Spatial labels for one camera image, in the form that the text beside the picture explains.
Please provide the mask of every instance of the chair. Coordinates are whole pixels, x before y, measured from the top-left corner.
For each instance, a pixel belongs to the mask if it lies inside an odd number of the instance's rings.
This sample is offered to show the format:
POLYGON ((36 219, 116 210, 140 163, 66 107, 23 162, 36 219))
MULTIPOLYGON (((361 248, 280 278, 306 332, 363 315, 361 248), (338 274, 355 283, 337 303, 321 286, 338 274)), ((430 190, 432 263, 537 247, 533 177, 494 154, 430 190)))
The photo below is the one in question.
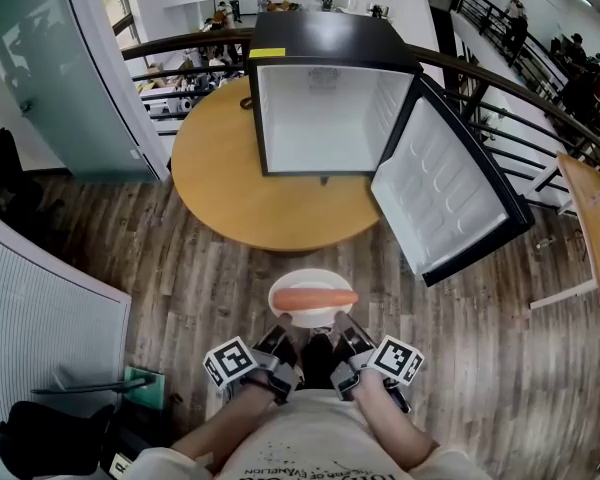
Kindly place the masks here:
POLYGON ((0 423, 0 458, 21 480, 46 475, 90 475, 98 467, 114 412, 107 405, 76 418, 33 402, 17 402, 0 423))
POLYGON ((0 208, 0 219, 24 237, 46 248, 53 213, 64 203, 57 199, 46 210, 39 212, 44 191, 31 175, 22 169, 15 140, 9 130, 0 129, 0 192, 13 194, 5 209, 0 208))

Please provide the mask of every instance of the hand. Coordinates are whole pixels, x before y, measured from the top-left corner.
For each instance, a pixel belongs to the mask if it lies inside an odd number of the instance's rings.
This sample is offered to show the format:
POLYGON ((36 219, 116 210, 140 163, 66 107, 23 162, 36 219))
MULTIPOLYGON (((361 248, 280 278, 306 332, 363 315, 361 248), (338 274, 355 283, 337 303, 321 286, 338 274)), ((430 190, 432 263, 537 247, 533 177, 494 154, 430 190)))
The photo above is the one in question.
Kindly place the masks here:
POLYGON ((351 394, 356 400, 373 397, 382 392, 384 392, 382 374, 373 368, 365 368, 360 371, 360 382, 351 390, 351 394))

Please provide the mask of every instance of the floor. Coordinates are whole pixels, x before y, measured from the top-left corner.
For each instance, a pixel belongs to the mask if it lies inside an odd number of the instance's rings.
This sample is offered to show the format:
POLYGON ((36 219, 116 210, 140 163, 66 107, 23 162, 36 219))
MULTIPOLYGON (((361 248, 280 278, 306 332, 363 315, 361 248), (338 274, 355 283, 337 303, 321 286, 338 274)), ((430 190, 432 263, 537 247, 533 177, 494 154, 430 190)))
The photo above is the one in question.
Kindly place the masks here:
POLYGON ((236 28, 253 28, 256 26, 256 21, 258 20, 257 14, 245 14, 241 18, 242 23, 236 21, 236 28))
POLYGON ((447 12, 451 7, 451 0, 429 0, 429 5, 435 9, 447 12))
POLYGON ((283 273, 335 270, 360 294, 353 316, 375 339, 414 344, 425 364, 407 395, 415 422, 464 448, 494 478, 592 478, 600 459, 600 293, 535 310, 529 300, 586 280, 577 221, 537 210, 537 225, 427 289, 386 223, 336 247, 285 259, 218 236, 171 183, 83 185, 44 179, 66 202, 58 255, 133 297, 127 361, 167 376, 180 432, 218 408, 204 353, 271 322, 266 296, 283 273), (535 244, 555 237, 546 248, 535 244))

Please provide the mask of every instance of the desk leg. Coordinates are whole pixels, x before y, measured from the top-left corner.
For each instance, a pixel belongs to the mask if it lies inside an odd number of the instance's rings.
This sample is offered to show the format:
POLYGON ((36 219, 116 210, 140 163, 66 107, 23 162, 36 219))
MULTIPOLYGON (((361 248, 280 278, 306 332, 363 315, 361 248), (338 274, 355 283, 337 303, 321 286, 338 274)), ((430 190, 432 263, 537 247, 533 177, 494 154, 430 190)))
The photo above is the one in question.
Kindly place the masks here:
POLYGON ((536 300, 529 304, 530 309, 538 309, 542 306, 546 306, 548 304, 553 304, 554 302, 560 302, 561 300, 568 299, 569 297, 573 297, 574 295, 582 295, 583 293, 591 292, 598 287, 598 283, 596 283, 595 279, 590 279, 589 281, 585 281, 578 286, 574 286, 573 288, 568 288, 560 293, 556 293, 551 297, 546 297, 544 299, 536 300))

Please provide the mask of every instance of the frosted glass door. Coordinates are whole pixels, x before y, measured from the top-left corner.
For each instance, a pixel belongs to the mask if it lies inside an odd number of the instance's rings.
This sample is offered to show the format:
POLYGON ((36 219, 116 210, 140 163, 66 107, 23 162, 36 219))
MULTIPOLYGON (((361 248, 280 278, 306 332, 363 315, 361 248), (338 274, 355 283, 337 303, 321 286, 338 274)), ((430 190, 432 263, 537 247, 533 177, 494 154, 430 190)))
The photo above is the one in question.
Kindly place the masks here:
POLYGON ((99 78, 68 0, 0 0, 0 77, 74 175, 155 180, 99 78))

